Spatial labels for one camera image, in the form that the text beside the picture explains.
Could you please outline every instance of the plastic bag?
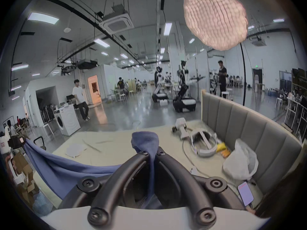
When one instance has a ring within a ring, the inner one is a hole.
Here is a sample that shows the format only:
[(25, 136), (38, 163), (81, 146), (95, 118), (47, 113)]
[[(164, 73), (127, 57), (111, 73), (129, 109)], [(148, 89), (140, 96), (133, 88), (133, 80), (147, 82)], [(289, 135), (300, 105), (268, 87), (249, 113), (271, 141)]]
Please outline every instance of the plastic bag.
[(257, 168), (256, 153), (241, 139), (237, 139), (235, 150), (223, 163), (224, 172), (236, 180), (250, 180)]

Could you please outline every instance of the black pants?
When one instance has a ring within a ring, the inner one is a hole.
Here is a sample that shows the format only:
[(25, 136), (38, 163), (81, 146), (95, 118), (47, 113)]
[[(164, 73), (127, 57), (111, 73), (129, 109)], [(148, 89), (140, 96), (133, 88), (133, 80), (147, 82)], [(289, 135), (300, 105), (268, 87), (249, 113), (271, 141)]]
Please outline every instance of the black pants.
[(88, 115), (88, 106), (87, 106), (86, 102), (79, 103), (78, 107), (79, 107), (80, 114), (81, 114), (83, 120), (85, 120), (87, 118), (87, 115)]
[(222, 97), (222, 92), (226, 91), (226, 81), (225, 82), (221, 82), (220, 90), (221, 90), (220, 97)]

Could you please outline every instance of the washing machine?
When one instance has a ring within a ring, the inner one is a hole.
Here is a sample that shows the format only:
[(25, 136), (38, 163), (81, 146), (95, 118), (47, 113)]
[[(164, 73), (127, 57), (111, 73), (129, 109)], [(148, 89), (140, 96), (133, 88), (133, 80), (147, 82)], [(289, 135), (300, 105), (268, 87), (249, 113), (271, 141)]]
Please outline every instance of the washing machine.
[(53, 113), (63, 135), (71, 136), (80, 129), (80, 124), (73, 105), (61, 107), (54, 110)]

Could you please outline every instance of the smartphone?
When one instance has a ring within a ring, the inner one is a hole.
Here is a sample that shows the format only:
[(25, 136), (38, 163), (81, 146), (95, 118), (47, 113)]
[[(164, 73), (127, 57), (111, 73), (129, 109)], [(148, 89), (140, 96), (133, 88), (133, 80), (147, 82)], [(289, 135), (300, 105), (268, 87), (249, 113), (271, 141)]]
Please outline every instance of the smartphone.
[(251, 193), (247, 182), (243, 182), (242, 184), (240, 184), (238, 186), (238, 191), (245, 206), (249, 205), (254, 200), (254, 196)]

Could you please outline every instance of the man in black shirt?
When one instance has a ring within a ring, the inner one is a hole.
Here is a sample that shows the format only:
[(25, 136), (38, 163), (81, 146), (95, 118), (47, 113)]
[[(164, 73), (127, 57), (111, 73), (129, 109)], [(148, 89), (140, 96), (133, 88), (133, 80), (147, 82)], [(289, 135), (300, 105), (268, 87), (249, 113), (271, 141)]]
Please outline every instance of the man in black shirt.
[(221, 86), (220, 86), (220, 90), (221, 90), (220, 97), (222, 97), (222, 92), (226, 91), (226, 75), (227, 75), (227, 70), (224, 67), (223, 62), (221, 60), (218, 62), (218, 64), (220, 65), (220, 70), (219, 70), (220, 83), (221, 83)]

